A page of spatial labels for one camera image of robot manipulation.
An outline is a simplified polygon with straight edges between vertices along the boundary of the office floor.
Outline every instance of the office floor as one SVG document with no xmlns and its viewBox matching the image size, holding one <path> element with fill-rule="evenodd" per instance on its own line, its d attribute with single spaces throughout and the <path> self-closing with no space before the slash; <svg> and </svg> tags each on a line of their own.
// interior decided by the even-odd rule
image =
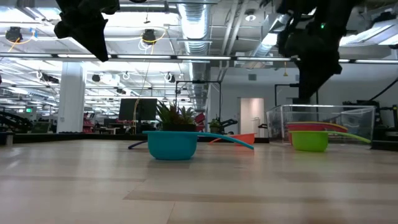
<svg viewBox="0 0 398 224">
<path fill-rule="evenodd" d="M 398 223 L 396 152 L 199 144 L 165 162 L 130 143 L 0 148 L 1 223 Z"/>
</svg>

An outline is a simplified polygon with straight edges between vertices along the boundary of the potted plant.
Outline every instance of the potted plant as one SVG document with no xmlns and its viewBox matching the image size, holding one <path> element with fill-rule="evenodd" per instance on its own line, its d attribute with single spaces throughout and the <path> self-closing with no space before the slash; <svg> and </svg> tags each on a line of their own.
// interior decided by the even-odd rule
<svg viewBox="0 0 398 224">
<path fill-rule="evenodd" d="M 215 118 L 211 120 L 210 124 L 210 132 L 211 133 L 220 133 L 221 129 L 221 123 L 220 123 L 220 118 Z"/>
<path fill-rule="evenodd" d="M 163 131 L 196 131 L 192 108 L 178 108 L 175 103 L 170 103 L 167 107 L 163 102 L 159 102 L 157 114 L 162 120 Z"/>
</svg>

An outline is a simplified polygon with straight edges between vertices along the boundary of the white column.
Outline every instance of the white column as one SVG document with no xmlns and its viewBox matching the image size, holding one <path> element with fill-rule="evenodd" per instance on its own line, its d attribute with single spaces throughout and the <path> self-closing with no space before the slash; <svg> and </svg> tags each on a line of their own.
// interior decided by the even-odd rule
<svg viewBox="0 0 398 224">
<path fill-rule="evenodd" d="M 83 131 L 86 77 L 83 63 L 63 63 L 57 133 Z"/>
</svg>

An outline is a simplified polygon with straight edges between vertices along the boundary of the ceiling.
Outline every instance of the ceiling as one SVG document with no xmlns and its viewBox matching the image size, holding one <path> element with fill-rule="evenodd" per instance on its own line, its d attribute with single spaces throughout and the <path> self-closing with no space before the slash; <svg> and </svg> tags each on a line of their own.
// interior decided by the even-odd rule
<svg viewBox="0 0 398 224">
<path fill-rule="evenodd" d="M 229 15 L 233 7 L 233 0 L 211 1 L 209 29 L 210 33 L 205 40 L 209 43 L 210 55 L 220 55 L 223 48 L 224 35 L 227 31 Z M 379 27 L 369 29 L 369 21 L 385 10 L 393 9 L 396 1 L 368 1 L 364 6 L 354 9 L 348 30 L 352 31 L 341 43 L 341 58 L 385 58 L 391 54 L 387 45 L 398 42 L 398 26 L 395 21 L 388 24 L 380 24 Z M 5 35 L 0 35 L 0 52 L 11 53 L 40 53 L 40 54 L 90 54 L 75 40 L 57 39 L 53 29 L 59 21 L 60 12 L 54 1 L 42 1 L 34 7 L 16 7 L 14 1 L 0 6 L 0 34 L 5 34 L 10 26 L 21 27 L 23 35 L 22 42 L 13 46 Z M 159 1 L 150 1 L 149 4 L 162 5 Z M 272 35 L 262 38 L 261 27 L 268 15 L 274 13 L 275 9 L 268 5 L 265 9 L 259 9 L 259 1 L 248 1 L 246 6 L 238 4 L 237 13 L 234 17 L 234 27 L 239 27 L 237 37 L 231 48 L 231 55 L 249 55 L 261 42 L 267 39 L 268 44 L 275 44 L 275 37 Z M 239 20 L 242 8 L 254 9 L 256 17 L 253 21 L 243 19 L 240 26 Z M 152 12 L 149 7 L 144 12 L 136 12 L 139 9 L 125 9 L 115 15 L 104 15 L 109 19 L 104 34 L 109 54 L 154 54 L 154 55 L 184 55 L 186 54 L 184 37 L 181 28 L 181 17 L 176 13 Z M 145 29 L 154 29 L 157 38 L 162 37 L 152 47 L 141 43 L 141 35 Z M 271 56 L 278 54 L 273 48 Z M 19 110 L 27 105 L 36 105 L 39 111 L 48 115 L 57 112 L 59 99 L 59 85 L 42 82 L 42 74 L 50 75 L 62 82 L 62 60 L 23 60 L 20 58 L 0 59 L 2 70 L 2 85 L 24 85 L 25 87 L 2 88 L 0 104 L 8 110 Z M 119 99 L 122 97 L 156 97 L 160 100 L 172 101 L 175 94 L 175 84 L 169 83 L 167 74 L 174 75 L 176 80 L 192 80 L 190 62 L 181 60 L 178 62 L 99 62 L 95 58 L 85 60 L 83 66 L 88 71 L 86 105 L 87 111 L 98 111 L 104 115 L 117 115 Z M 220 73 L 218 63 L 210 63 L 211 79 L 217 80 Z M 242 64 L 231 63 L 225 73 L 226 83 L 238 84 L 246 82 L 248 73 L 256 73 L 256 85 L 267 83 L 284 82 L 284 63 L 253 63 L 250 66 L 258 68 L 247 70 Z M 289 82 L 295 81 L 298 73 L 294 64 L 288 63 L 287 71 L 291 74 Z M 92 80 L 93 75 L 102 77 L 100 82 Z M 126 91 L 126 94 L 116 92 L 114 86 Z M 182 89 L 178 97 L 181 105 L 195 106 L 197 94 L 193 93 L 190 85 Z M 202 88 L 203 95 L 206 95 L 205 86 Z"/>
</svg>

